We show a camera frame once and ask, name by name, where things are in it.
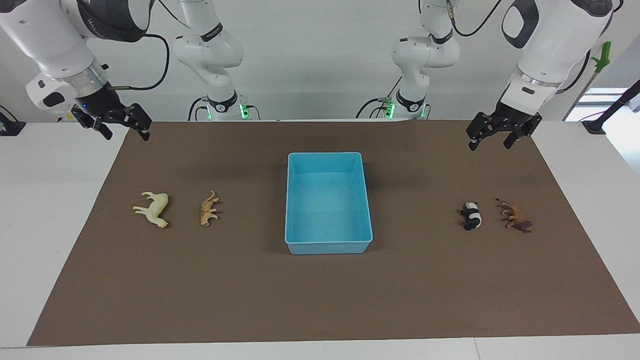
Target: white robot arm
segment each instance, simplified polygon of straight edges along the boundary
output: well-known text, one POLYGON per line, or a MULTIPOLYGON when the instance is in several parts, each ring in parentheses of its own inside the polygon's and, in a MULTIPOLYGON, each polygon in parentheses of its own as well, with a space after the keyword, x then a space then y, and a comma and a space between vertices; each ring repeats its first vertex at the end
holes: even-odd
POLYGON ((86 38, 139 40, 147 30, 152 0, 114 4, 0 0, 0 26, 42 72, 28 86, 37 105, 56 108, 68 101, 65 95, 73 94, 77 107, 72 112, 84 127, 110 139, 105 123, 122 124, 148 140, 151 119, 139 104, 124 106, 120 102, 109 84, 106 67, 86 46, 86 38))
MULTIPOLYGON (((207 88, 217 119, 243 119, 238 95, 225 68, 239 66, 243 50, 218 20, 206 0, 179 0, 189 27, 197 35, 178 37, 178 59, 194 70, 207 88)), ((27 85, 31 100, 53 112, 71 112, 84 126, 109 139, 104 123, 122 124, 148 140, 151 119, 139 104, 124 106, 113 87, 106 65, 86 46, 87 38, 136 42, 147 35, 154 0, 0 0, 0 26, 36 61, 41 73, 27 85)))
POLYGON ((210 1, 179 1, 187 24, 196 34, 176 38, 173 43, 176 57, 202 80, 214 120, 245 118, 231 76, 225 70, 240 66, 244 58, 242 46, 224 29, 210 1))
POLYGON ((522 57, 491 115, 478 113, 467 128, 469 147, 500 131, 510 149, 531 136, 542 120, 538 110, 551 99, 571 68, 593 47, 613 16, 611 0, 516 0, 502 22, 507 41, 522 57))
MULTIPOLYGON (((402 70, 401 86, 393 98, 394 117, 415 119, 424 107, 428 68, 449 67, 460 47, 452 37, 458 0, 426 0, 420 21, 429 37, 400 39, 393 61, 402 70)), ((531 136, 542 117, 538 110, 553 97, 572 67, 584 57, 611 23, 611 0, 515 0, 502 22, 507 41, 522 49, 522 57, 491 115, 478 113, 467 129, 469 147, 499 131, 511 134, 508 149, 531 136)))
MULTIPOLYGON (((458 0, 452 0, 452 4, 457 6, 458 0)), ((419 117, 429 87, 425 70, 453 66, 460 57, 460 45, 453 37, 446 0, 425 1, 420 23, 429 33, 428 37, 402 38, 394 44, 392 59, 403 74, 393 97, 394 117, 419 117)))

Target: plastic container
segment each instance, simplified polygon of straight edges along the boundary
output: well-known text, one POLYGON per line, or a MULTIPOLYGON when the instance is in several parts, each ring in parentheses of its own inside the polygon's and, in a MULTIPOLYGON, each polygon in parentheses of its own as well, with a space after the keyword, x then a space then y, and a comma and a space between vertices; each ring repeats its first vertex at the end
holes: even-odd
POLYGON ((289 154, 285 218, 291 254, 363 253, 373 232, 362 155, 289 154))

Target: black cable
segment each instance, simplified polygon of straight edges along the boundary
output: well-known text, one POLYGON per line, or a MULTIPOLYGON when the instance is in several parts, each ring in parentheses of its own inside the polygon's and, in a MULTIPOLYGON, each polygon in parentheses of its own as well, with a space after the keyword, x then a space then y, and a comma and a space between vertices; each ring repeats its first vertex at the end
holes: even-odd
POLYGON ((171 10, 169 10, 169 8, 168 8, 168 7, 166 7, 166 5, 162 2, 162 0, 158 0, 158 3, 160 3, 160 5, 162 5, 162 7, 166 10, 166 12, 168 12, 168 13, 169 13, 169 15, 171 15, 171 17, 173 17, 177 22, 179 22, 180 24, 182 24, 182 26, 184 26, 184 27, 185 27, 185 28, 187 28, 187 29, 191 29, 191 28, 189 27, 189 25, 187 25, 187 24, 183 23, 180 19, 178 19, 178 18, 177 18, 177 17, 176 17, 172 12, 171 12, 171 10))
POLYGON ((256 105, 247 105, 246 108, 255 109, 255 112, 258 113, 258 120, 262 120, 262 117, 260 116, 260 110, 258 110, 258 107, 256 105))
POLYGON ((625 91, 622 96, 616 102, 611 104, 611 106, 604 111, 604 113, 598 117, 593 122, 589 122, 588 128, 590 130, 602 130, 602 126, 607 120, 609 120, 620 108, 622 108, 626 103, 631 101, 633 98, 640 94, 640 80, 636 81, 635 84, 631 85, 630 88, 625 91))
POLYGON ((369 119, 371 119, 373 117, 373 113, 376 112, 376 110, 378 111, 378 114, 376 115, 376 119, 377 119, 378 115, 380 114, 380 110, 384 110, 384 109, 385 109, 384 106, 380 106, 379 108, 373 109, 373 111, 371 112, 371 115, 369 115, 369 119))
POLYGON ((189 115, 187 116, 187 121, 191 121, 191 114, 193 114, 193 108, 195 108, 196 104, 198 104, 200 101, 202 101, 202 97, 195 99, 193 101, 193 104, 191 104, 191 107, 189 108, 189 115))
POLYGON ((564 89, 560 89, 558 91, 556 91, 556 95, 557 94, 562 94, 567 92, 567 90, 569 90, 570 88, 572 88, 575 84, 578 83, 578 80, 580 80, 580 78, 582 77, 582 75, 584 74, 584 71, 587 69, 587 64, 589 63, 589 57, 591 56, 591 50, 587 51, 587 55, 585 55, 584 57, 584 63, 582 63, 582 68, 580 69, 580 72, 578 73, 578 75, 575 77, 575 79, 573 79, 573 81, 569 84, 569 86, 567 86, 564 89))
POLYGON ((372 104, 372 103, 374 103, 376 101, 380 102, 380 99, 379 98, 371 99, 371 100, 367 101, 364 105, 362 105, 362 107, 358 111, 358 114, 356 115, 356 119, 360 117, 360 114, 365 110, 365 108, 367 106, 369 106, 369 104, 372 104))
POLYGON ((429 106, 429 112, 427 113, 427 117, 425 118, 425 120, 429 120, 429 115, 431 115, 431 105, 425 104, 425 106, 429 106))
MULTIPOLYGON (((394 87, 391 88, 391 91, 389 92, 389 94, 387 94, 387 97, 390 97, 391 94, 394 93, 394 90, 396 89, 398 84, 400 84, 400 80, 402 80, 402 76, 398 79, 398 81, 396 81, 396 84, 394 85, 394 87)), ((376 119, 378 118, 378 116, 380 116, 380 110, 378 110, 378 113, 376 114, 376 119)))
POLYGON ((164 48, 166 49, 166 61, 164 63, 164 72, 162 74, 162 77, 160 78, 160 80, 158 80, 157 83, 151 85, 151 86, 146 86, 143 88, 137 88, 135 86, 127 86, 127 89, 123 89, 123 90, 137 90, 137 91, 145 91, 145 90, 151 90, 151 89, 155 89, 158 87, 158 85, 160 85, 163 81, 164 78, 166 78, 166 73, 169 71, 169 43, 166 41, 165 38, 163 38, 160 35, 156 35, 156 34, 144 34, 142 35, 143 37, 147 37, 147 38, 158 38, 160 40, 162 40, 164 42, 164 48))
POLYGON ((198 110, 207 110, 207 107, 206 106, 201 106, 201 107, 196 109, 196 121, 198 121, 198 110))
POLYGON ((484 21, 482 21, 482 23, 480 24, 480 26, 477 27, 477 29, 475 29, 473 32, 468 33, 468 34, 463 34, 459 29, 458 26, 456 25, 456 21, 452 20, 452 24, 453 24, 453 28, 456 30, 456 32, 458 33, 458 35, 460 35, 461 37, 471 37, 474 36, 478 31, 480 31, 480 29, 482 29, 484 27, 484 25, 486 24, 487 21, 489 21, 489 18, 491 17, 491 15, 493 15, 493 13, 495 12, 495 10, 498 8, 498 6, 500 6, 500 3, 502 2, 502 0, 498 0, 495 5, 493 6, 493 9, 491 9, 491 11, 489 12, 489 15, 487 15, 484 18, 484 21))
POLYGON ((4 106, 2 106, 2 105, 0 105, 0 108, 2 108, 2 110, 6 111, 9 115, 11 115, 11 117, 12 117, 16 122, 18 122, 18 118, 17 118, 17 117, 15 117, 15 115, 14 115, 12 112, 10 112, 10 111, 9 111, 9 109, 5 108, 5 107, 4 107, 4 106))

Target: toy panda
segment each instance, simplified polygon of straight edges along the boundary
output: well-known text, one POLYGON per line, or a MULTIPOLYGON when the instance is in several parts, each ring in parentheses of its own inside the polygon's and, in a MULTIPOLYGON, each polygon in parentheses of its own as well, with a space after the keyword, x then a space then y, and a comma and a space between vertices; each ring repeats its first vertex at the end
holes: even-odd
POLYGON ((482 225, 482 217, 476 202, 467 202, 460 210, 460 215, 465 217, 465 230, 477 229, 482 225))

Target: plastic figurine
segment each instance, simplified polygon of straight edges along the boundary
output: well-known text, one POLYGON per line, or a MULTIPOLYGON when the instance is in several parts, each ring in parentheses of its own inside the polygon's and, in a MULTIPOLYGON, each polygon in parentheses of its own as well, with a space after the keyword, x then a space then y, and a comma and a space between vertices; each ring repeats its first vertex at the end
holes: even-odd
POLYGON ((147 200, 153 200, 153 202, 151 202, 151 205, 149 205, 148 208, 134 206, 133 210, 136 210, 136 214, 145 215, 149 222, 152 222, 155 225, 158 225, 158 227, 164 229, 167 225, 169 225, 169 223, 159 218, 158 216, 160 215, 160 213, 162 213, 164 207, 169 203, 169 196, 165 193, 156 195, 151 192, 144 192, 142 193, 142 196, 147 196, 147 200))
POLYGON ((508 216, 506 219, 504 219, 504 221, 509 222, 504 226, 506 229, 509 229, 510 227, 514 227, 515 229, 518 229, 525 233, 531 232, 531 229, 533 228, 533 223, 524 217, 524 215, 520 211, 520 208, 506 201, 502 201, 498 198, 495 198, 495 199, 500 203, 499 206, 502 207, 502 211, 500 212, 500 214, 508 216))
POLYGON ((465 217, 465 230, 477 229, 482 225, 482 217, 478 210, 477 202, 467 202, 460 210, 460 215, 465 217))
POLYGON ((204 227, 209 227, 210 218, 218 218, 218 216, 214 214, 216 210, 211 208, 213 204, 220 201, 220 199, 215 196, 216 192, 211 190, 211 196, 208 197, 207 200, 204 200, 204 202, 202 203, 202 210, 200 211, 200 225, 204 227))

